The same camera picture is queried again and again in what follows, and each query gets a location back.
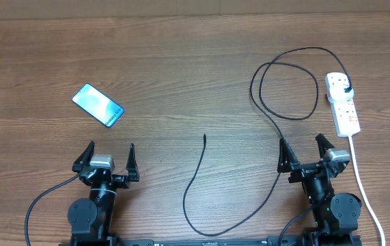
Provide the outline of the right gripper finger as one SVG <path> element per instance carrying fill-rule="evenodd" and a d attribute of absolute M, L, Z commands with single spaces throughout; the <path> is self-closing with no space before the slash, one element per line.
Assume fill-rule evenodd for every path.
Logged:
<path fill-rule="evenodd" d="M 315 140 L 318 144 L 320 158 L 323 160 L 330 160 L 331 158 L 329 150 L 334 148 L 335 146 L 331 144 L 331 142 L 322 133 L 318 134 L 315 137 Z"/>
<path fill-rule="evenodd" d="M 279 140 L 279 160 L 277 165 L 278 173 L 288 173 L 295 170 L 300 165 L 295 153 L 289 143 L 282 137 Z"/>

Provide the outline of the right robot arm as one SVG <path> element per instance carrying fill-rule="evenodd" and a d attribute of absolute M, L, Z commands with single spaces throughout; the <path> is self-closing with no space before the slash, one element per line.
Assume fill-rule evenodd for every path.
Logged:
<path fill-rule="evenodd" d="M 277 172 L 289 173 L 289 183 L 300 183 L 309 208 L 291 219 L 277 237 L 275 245 L 360 245 L 358 229 L 362 201 L 352 193 L 335 193 L 331 179 L 342 173 L 350 162 L 347 150 L 335 148 L 324 135 L 315 137 L 320 155 L 315 163 L 298 161 L 289 143 L 279 140 Z M 312 213 L 315 226 L 305 228 L 298 236 L 286 238 L 289 227 L 306 214 Z"/>

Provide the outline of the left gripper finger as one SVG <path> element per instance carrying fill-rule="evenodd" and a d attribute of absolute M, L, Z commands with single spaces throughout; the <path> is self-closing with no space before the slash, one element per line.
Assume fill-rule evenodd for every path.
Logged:
<path fill-rule="evenodd" d="M 128 179 L 130 182 L 139 182 L 139 171 L 135 158 L 135 145 L 133 143 L 130 144 L 126 171 L 128 172 Z"/>
<path fill-rule="evenodd" d="M 72 164 L 73 172 L 81 172 L 81 170 L 89 165 L 93 155 L 94 155 L 95 143 L 91 141 L 83 153 L 74 161 Z"/>

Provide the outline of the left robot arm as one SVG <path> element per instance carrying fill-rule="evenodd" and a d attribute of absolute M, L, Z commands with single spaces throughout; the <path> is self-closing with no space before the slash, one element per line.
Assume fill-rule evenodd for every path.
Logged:
<path fill-rule="evenodd" d="M 111 232 L 111 221 L 118 189 L 128 189 L 139 181 L 135 145 L 130 145 L 126 175 L 114 174 L 113 157 L 96 154 L 90 142 L 72 164 L 79 180 L 90 187 L 89 197 L 74 201 L 67 218 L 71 225 L 71 245 L 122 245 L 122 239 Z"/>

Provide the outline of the blue Galaxy smartphone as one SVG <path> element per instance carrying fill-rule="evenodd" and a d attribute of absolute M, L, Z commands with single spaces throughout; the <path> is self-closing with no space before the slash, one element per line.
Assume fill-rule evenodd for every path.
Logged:
<path fill-rule="evenodd" d="M 123 107 L 89 83 L 72 97 L 72 101 L 107 128 L 112 127 L 124 114 Z"/>

